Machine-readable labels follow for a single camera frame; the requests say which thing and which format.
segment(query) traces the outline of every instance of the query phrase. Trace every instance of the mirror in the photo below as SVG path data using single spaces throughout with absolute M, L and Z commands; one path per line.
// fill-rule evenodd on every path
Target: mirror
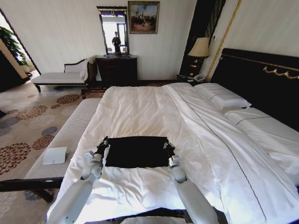
M 107 55 L 129 54 L 127 7 L 97 6 Z

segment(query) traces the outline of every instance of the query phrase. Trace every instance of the black towel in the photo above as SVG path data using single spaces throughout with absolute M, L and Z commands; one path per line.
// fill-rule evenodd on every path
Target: black towel
M 164 149 L 165 142 L 167 137 L 110 138 L 106 167 L 167 167 L 169 153 Z

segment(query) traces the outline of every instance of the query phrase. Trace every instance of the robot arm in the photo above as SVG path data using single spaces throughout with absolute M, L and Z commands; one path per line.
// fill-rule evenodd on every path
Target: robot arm
M 102 172 L 102 158 L 109 146 L 106 137 L 97 147 L 97 152 L 91 155 L 89 165 L 83 169 L 82 176 L 73 183 L 51 212 L 48 224 L 73 224 L 93 189 L 93 183 L 98 180 Z M 217 215 L 197 186 L 191 182 L 185 171 L 179 165 L 179 157 L 174 155 L 174 146 L 166 143 L 169 150 L 169 168 L 171 179 L 177 188 L 186 210 L 195 224 L 218 224 Z
M 48 224 L 73 224 L 77 220 L 92 192 L 93 183 L 100 179 L 104 151 L 109 146 L 107 139 L 108 137 L 104 138 L 97 146 L 98 150 L 92 154 L 92 159 L 83 169 L 81 178 L 68 188 L 57 203 L 49 216 Z
M 176 186 L 190 218 L 195 224 L 218 224 L 216 212 L 198 187 L 190 181 L 185 171 L 179 165 L 179 157 L 169 158 L 171 180 Z

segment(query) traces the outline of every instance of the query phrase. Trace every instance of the upholstered bench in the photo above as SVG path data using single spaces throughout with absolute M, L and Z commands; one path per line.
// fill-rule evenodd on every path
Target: upholstered bench
M 48 148 L 67 147 L 68 153 L 64 163 L 43 165 L 45 153 L 43 152 L 24 179 L 1 181 L 0 192 L 30 190 L 45 201 L 51 202 L 53 197 L 45 189 L 60 188 L 78 142 L 92 119 L 100 100 L 100 98 L 84 99 L 48 145 Z
M 64 72 L 44 73 L 31 82 L 41 92 L 40 85 L 74 85 L 89 86 L 95 81 L 98 66 L 94 57 L 83 59 L 77 63 L 64 64 Z

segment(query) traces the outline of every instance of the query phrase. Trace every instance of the pillow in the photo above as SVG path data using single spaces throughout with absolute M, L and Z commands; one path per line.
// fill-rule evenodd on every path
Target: pillow
M 265 150 L 299 185 L 299 132 L 255 108 L 229 111 L 225 116 Z
M 251 106 L 251 103 L 247 102 L 247 100 L 217 83 L 199 84 L 194 86 L 194 89 L 211 101 L 219 110 Z
M 88 72 L 87 72 L 88 62 L 89 60 L 87 59 L 82 62 L 83 67 L 81 68 L 80 71 L 80 78 L 83 79 L 84 81 L 86 81 L 86 79 L 88 78 Z
M 87 59 L 81 61 L 79 64 L 70 64 L 70 65 L 65 65 L 65 73 L 80 73 L 82 70 L 82 66 L 86 64 Z

